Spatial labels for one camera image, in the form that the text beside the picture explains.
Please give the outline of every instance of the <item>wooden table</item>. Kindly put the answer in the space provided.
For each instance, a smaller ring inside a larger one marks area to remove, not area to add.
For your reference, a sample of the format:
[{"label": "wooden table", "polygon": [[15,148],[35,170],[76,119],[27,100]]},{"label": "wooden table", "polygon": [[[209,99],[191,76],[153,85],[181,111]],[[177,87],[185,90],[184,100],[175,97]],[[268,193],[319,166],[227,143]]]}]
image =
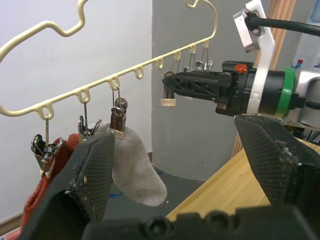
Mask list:
[{"label": "wooden table", "polygon": [[[320,153],[320,146],[302,141]],[[213,210],[234,214],[235,209],[270,205],[256,180],[245,150],[242,149],[194,193],[167,216],[175,220],[177,214],[198,212],[202,217]]]}]

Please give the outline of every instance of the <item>white sock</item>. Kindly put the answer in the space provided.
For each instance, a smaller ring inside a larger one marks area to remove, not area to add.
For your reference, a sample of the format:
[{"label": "white sock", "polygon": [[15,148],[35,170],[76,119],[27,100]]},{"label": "white sock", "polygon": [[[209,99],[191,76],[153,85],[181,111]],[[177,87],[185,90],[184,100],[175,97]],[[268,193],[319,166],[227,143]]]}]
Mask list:
[{"label": "white sock", "polygon": [[[96,134],[105,133],[109,123],[103,123]],[[125,127],[124,139],[115,139],[112,178],[130,199],[148,206],[158,206],[167,197],[167,188],[153,168],[140,137]]]}]

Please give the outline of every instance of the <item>floor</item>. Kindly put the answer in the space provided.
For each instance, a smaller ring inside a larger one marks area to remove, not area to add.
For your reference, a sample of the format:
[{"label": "floor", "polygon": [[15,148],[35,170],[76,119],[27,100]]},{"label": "floor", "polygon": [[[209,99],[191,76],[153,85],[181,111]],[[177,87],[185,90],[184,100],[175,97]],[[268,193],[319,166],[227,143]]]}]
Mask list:
[{"label": "floor", "polygon": [[140,218],[147,220],[155,216],[166,216],[203,183],[203,181],[181,178],[160,170],[157,172],[167,188],[167,198],[163,204],[151,207],[136,203],[113,184],[104,219]]}]

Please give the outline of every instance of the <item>green band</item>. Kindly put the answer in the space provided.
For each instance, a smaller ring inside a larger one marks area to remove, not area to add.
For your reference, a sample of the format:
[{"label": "green band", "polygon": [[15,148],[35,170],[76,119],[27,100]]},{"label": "green band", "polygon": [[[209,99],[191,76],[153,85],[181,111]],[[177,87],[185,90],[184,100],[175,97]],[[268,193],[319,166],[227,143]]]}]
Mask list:
[{"label": "green band", "polygon": [[277,118],[283,118],[288,111],[292,90],[294,89],[295,76],[296,76],[295,70],[291,67],[286,67],[284,71],[285,71],[285,74],[284,74],[282,92],[281,92],[279,104],[275,113],[275,116]]}]

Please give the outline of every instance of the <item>wooden surface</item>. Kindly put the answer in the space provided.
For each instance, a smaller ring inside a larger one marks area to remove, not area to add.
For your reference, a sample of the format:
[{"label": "wooden surface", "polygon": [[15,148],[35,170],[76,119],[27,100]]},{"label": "wooden surface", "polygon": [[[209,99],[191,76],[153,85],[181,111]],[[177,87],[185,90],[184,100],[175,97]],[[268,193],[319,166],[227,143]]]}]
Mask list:
[{"label": "wooden surface", "polygon": [[[266,16],[267,18],[271,18],[271,19],[290,20],[292,12],[294,11],[294,8],[295,8],[295,4],[296,4],[296,0],[272,0],[270,2]],[[273,58],[272,58],[269,69],[274,70],[279,58],[282,43],[284,42],[287,30],[272,28],[271,31],[274,37],[275,47],[274,47],[274,54],[273,54]],[[258,64],[259,59],[260,59],[260,51],[257,51],[254,63]],[[243,148],[243,145],[242,145],[240,136],[238,133],[236,133],[231,157],[235,156],[242,148]]]},{"label": "wooden surface", "polygon": [[[320,153],[320,146],[303,142]],[[198,212],[201,216],[213,210],[233,214],[236,208],[267,206],[269,201],[251,171],[245,150],[242,149],[194,193],[167,216]]]}]

